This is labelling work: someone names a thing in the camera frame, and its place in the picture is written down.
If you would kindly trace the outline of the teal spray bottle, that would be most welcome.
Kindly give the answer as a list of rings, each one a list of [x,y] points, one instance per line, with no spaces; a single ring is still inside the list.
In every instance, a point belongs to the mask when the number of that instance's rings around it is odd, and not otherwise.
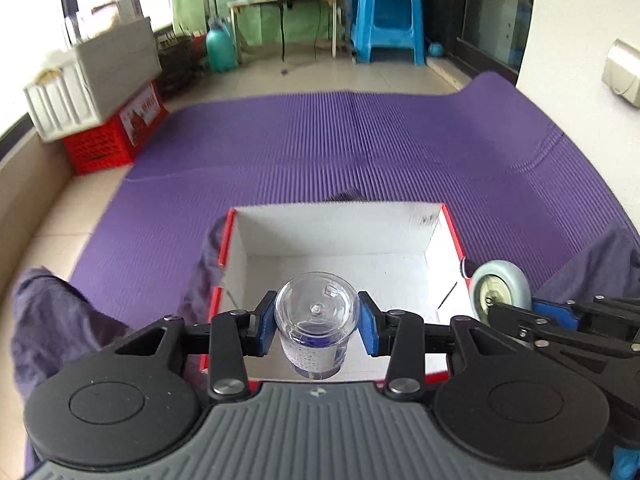
[[[223,18],[209,19],[205,45],[209,68],[213,72],[228,72],[238,66],[231,29]]]

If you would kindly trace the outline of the red plastic crate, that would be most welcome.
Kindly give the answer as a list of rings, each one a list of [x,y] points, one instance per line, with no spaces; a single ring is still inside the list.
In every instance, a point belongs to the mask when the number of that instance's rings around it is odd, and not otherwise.
[[[103,125],[66,136],[62,143],[76,176],[133,164],[167,116],[151,81]]]

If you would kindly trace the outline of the purple grey cloth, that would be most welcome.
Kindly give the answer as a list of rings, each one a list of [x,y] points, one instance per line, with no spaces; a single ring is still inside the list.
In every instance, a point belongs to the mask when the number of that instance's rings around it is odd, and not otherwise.
[[[187,323],[203,323],[214,287],[221,280],[218,257],[226,217],[207,231],[198,261],[177,313]],[[12,294],[14,330],[10,342],[13,378],[23,401],[62,367],[132,332],[125,323],[99,312],[68,281],[44,266],[30,268]]]

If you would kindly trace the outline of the clear plastic cup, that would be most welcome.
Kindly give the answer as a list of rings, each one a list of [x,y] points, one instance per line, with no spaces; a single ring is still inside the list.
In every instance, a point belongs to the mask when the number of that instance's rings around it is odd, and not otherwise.
[[[274,304],[284,355],[299,375],[312,380],[340,371],[359,318],[356,290],[328,272],[292,278],[278,291]]]

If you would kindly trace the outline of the white plastic crate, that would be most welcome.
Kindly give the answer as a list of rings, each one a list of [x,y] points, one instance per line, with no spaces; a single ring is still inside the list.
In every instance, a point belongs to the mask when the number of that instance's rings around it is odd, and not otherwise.
[[[52,52],[24,95],[43,142],[96,126],[160,74],[151,20],[140,0],[113,0],[78,14],[72,46]]]

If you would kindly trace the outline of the blue plastic stool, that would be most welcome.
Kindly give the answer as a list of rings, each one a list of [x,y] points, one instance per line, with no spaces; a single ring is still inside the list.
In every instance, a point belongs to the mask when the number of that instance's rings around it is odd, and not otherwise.
[[[355,60],[369,63],[374,49],[409,50],[425,64],[422,0],[356,0],[352,24]]]

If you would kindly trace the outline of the purple foam mat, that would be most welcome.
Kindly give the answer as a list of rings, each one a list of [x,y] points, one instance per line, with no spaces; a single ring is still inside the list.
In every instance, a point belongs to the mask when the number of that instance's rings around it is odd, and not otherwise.
[[[599,479],[601,390],[455,315],[389,310],[387,358],[360,342],[335,382],[279,380],[248,355],[248,311],[177,310],[207,231],[233,208],[326,202],[448,208],[464,258],[548,278],[627,216],[573,142],[493,74],[450,96],[319,93],[173,114],[106,216],[141,249],[101,299],[137,333],[38,387],[37,479]]]

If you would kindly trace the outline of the red cardboard box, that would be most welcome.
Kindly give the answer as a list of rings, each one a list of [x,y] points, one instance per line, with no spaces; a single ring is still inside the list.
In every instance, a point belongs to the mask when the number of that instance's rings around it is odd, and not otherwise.
[[[210,312],[254,310],[270,290],[326,271],[382,311],[431,324],[472,315],[464,252],[441,204],[326,202],[231,209],[224,220]]]

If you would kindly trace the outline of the black plastic basket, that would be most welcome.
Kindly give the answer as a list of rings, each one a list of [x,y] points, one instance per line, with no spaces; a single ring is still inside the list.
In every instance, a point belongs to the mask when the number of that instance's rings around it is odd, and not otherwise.
[[[157,88],[162,96],[172,96],[186,88],[193,79],[192,37],[164,32],[156,35],[155,40],[162,69],[157,77]]]

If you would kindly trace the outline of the light blue caster wheel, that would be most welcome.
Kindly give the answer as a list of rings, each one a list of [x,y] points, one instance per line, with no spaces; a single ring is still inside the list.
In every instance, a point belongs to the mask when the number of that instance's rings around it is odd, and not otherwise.
[[[506,260],[491,260],[479,266],[472,275],[470,300],[476,317],[488,323],[489,310],[495,304],[533,309],[532,293],[524,272]]]

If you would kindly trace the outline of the blue small ball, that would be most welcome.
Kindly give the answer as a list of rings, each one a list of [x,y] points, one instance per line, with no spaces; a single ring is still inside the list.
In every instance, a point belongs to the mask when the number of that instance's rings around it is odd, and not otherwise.
[[[431,42],[428,46],[428,55],[432,58],[442,58],[444,54],[445,49],[439,42]]]

